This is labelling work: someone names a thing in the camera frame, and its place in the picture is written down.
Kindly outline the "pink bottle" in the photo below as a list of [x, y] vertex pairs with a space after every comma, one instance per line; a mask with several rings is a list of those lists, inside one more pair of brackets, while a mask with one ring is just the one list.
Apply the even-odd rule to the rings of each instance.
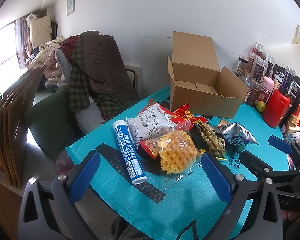
[[263, 101], [264, 103], [267, 103], [273, 92], [274, 85], [275, 85], [274, 80], [268, 76], [265, 76], [261, 88], [259, 90], [259, 93], [256, 97], [255, 103], [258, 103], [259, 101]]

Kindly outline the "open cardboard box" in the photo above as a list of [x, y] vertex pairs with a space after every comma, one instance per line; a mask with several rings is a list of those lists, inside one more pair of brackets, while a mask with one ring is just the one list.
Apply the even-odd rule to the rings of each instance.
[[228, 68], [220, 68], [213, 40], [207, 36], [173, 32], [170, 109], [188, 104], [193, 114], [233, 119], [247, 86]]

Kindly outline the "dark cereal snack bag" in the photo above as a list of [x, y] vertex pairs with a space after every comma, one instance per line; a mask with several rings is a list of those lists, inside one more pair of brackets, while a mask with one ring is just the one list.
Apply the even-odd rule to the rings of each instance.
[[196, 120], [194, 124], [199, 128], [200, 136], [209, 151], [216, 157], [225, 158], [225, 140], [220, 138], [214, 129], [202, 120]]

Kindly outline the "white patterned snack bag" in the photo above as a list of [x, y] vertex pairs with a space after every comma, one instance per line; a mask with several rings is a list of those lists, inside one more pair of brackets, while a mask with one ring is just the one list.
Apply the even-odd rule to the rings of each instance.
[[158, 103], [147, 107], [134, 118], [126, 120], [132, 140], [136, 148], [141, 141], [146, 141], [176, 126]]

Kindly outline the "silver foil snack bag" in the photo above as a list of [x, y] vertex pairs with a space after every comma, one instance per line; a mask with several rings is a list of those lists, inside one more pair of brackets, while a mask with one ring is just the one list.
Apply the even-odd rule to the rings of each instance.
[[248, 145], [258, 145], [255, 137], [248, 129], [237, 122], [220, 125], [217, 127], [222, 138], [225, 140], [227, 150], [231, 152], [242, 152]]

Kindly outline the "brown jacket on chair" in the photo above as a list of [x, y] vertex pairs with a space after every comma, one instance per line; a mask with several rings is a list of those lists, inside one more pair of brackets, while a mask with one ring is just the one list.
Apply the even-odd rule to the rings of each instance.
[[98, 31], [81, 33], [70, 63], [71, 111], [86, 109], [93, 99], [108, 121], [140, 101], [112, 36]]

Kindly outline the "framed wall picture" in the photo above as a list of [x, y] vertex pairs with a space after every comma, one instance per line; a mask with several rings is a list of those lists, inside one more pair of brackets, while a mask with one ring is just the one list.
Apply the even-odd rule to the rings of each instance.
[[75, 11], [75, 0], [66, 0], [66, 14], [69, 16]]

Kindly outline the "stack of cardboard sheets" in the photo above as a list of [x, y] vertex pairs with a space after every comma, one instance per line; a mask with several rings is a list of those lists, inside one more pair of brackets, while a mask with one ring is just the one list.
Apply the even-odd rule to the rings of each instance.
[[8, 183], [21, 188], [28, 125], [24, 113], [33, 105], [45, 67], [32, 68], [0, 94], [0, 169]]

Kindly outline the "red canister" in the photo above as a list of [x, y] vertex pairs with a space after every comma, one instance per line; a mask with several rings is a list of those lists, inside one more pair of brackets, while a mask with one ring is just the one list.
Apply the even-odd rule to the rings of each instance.
[[275, 89], [268, 101], [262, 117], [265, 123], [275, 128], [279, 125], [290, 105], [290, 98]]

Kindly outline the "clear jar purple label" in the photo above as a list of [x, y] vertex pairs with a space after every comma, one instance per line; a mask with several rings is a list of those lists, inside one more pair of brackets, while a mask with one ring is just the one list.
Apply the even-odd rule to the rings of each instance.
[[289, 66], [286, 66], [285, 73], [279, 87], [280, 93], [283, 94], [284, 96], [288, 96], [290, 86], [293, 83], [295, 76], [296, 76], [296, 71], [290, 68]]

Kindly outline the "red yellow snack packet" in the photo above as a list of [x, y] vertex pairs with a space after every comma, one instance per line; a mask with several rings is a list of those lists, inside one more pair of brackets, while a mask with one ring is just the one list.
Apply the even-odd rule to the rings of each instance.
[[181, 107], [176, 109], [173, 113], [175, 115], [183, 118], [184, 120], [190, 120], [191, 122], [195, 122], [195, 121], [200, 120], [204, 123], [207, 123], [207, 119], [205, 117], [203, 117], [203, 116], [194, 116], [190, 112], [190, 105], [189, 104], [182, 105]]

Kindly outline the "teal bubble mailer mat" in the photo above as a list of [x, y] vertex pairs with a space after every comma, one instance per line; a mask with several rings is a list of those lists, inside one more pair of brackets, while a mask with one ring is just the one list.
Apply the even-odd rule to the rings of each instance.
[[[77, 164], [90, 150], [104, 143], [119, 150], [115, 153], [119, 154], [119, 164], [122, 166], [113, 122], [137, 116], [150, 99], [161, 103], [169, 96], [169, 86], [155, 92], [67, 147], [68, 155]], [[259, 143], [248, 145], [246, 150], [268, 163], [275, 171], [289, 169], [287, 156], [268, 144], [271, 135], [283, 139], [280, 128], [269, 127], [260, 113], [246, 104], [241, 104], [235, 117], [228, 121], [243, 125]], [[228, 166], [233, 174], [240, 173], [248, 180], [257, 180], [239, 163], [238, 153], [234, 157], [227, 153], [226, 159], [228, 162], [222, 163]], [[203, 239], [224, 211], [226, 203], [220, 201], [202, 167], [194, 167], [192, 174], [179, 180], [145, 173], [147, 181], [166, 194], [159, 204], [134, 187], [103, 157], [90, 185], [118, 215], [153, 239], [176, 239], [178, 233], [194, 219], [197, 220], [198, 236]]]

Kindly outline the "white foam board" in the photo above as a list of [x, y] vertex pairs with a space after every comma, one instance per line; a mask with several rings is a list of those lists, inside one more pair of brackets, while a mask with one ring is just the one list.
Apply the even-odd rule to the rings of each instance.
[[300, 44], [282, 44], [266, 47], [264, 52], [274, 58], [275, 64], [284, 68], [289, 66], [300, 77]]

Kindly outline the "waffle snack clear bag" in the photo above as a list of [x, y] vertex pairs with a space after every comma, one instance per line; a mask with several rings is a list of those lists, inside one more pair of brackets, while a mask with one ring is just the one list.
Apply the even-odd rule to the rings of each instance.
[[142, 162], [145, 170], [174, 181], [190, 174], [200, 157], [188, 125], [169, 129], [142, 141], [141, 148], [151, 158]]

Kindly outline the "blue white tablet tube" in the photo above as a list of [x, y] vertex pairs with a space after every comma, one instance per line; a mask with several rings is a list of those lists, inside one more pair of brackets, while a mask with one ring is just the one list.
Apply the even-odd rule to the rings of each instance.
[[134, 143], [131, 139], [127, 122], [117, 120], [113, 123], [117, 141], [121, 150], [123, 162], [133, 185], [140, 185], [147, 181], [147, 176], [141, 166]]

